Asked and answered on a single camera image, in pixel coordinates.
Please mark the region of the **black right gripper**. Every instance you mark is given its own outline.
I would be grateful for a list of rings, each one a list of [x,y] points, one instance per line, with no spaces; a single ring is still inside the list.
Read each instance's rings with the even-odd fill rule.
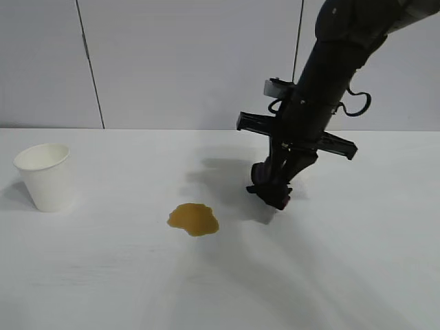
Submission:
[[[290,185],[299,172],[316,162],[317,150],[354,158],[358,151],[354,142],[325,131],[339,108],[345,108],[344,103],[328,104],[284,93],[269,103],[269,115],[239,114],[238,131],[265,135],[275,143],[264,162],[265,184]]]

